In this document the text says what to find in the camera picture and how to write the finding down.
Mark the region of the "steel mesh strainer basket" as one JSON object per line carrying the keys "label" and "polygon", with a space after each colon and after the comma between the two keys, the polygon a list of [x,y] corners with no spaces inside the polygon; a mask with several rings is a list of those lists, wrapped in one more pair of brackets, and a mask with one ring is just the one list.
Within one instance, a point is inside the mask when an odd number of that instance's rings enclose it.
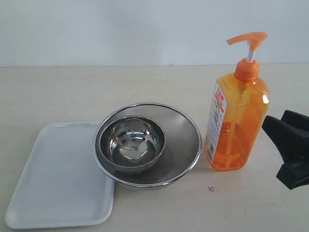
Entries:
{"label": "steel mesh strainer basket", "polygon": [[[144,116],[161,126],[166,137],[165,150],[160,160],[140,173],[113,170],[98,157],[97,135],[103,125],[124,116]],[[196,124],[183,112],[160,103],[136,103],[111,113],[98,127],[93,141],[93,155],[98,167],[115,182],[137,190],[165,188],[187,174],[196,164],[202,139]]]}

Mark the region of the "orange pump soap bottle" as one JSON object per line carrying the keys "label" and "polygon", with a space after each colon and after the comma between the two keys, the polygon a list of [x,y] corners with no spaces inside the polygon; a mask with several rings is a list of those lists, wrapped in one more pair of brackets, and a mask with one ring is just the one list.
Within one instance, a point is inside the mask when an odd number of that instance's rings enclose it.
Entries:
{"label": "orange pump soap bottle", "polygon": [[270,102],[266,82],[259,77],[260,66],[254,58],[267,39],[264,32],[248,32],[227,40],[229,45],[247,42],[247,57],[234,72],[216,79],[205,149],[212,168],[218,171],[241,169],[248,160]]}

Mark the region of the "small stainless steel bowl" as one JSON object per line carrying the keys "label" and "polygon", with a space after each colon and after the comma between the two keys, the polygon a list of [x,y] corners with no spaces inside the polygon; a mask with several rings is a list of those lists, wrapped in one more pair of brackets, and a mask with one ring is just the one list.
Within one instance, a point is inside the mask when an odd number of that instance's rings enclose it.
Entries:
{"label": "small stainless steel bowl", "polygon": [[166,137],[159,124],[144,116],[124,116],[103,125],[96,144],[98,157],[113,170],[140,173],[161,158]]}

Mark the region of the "white rectangular plastic tray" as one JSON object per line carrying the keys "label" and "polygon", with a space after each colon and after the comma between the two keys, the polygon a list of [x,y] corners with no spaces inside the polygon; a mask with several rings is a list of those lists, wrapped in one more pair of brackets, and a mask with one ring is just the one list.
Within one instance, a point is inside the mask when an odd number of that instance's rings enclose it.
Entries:
{"label": "white rectangular plastic tray", "polygon": [[11,229],[103,223],[114,182],[98,167],[93,139],[100,123],[53,123],[39,132],[5,213]]}

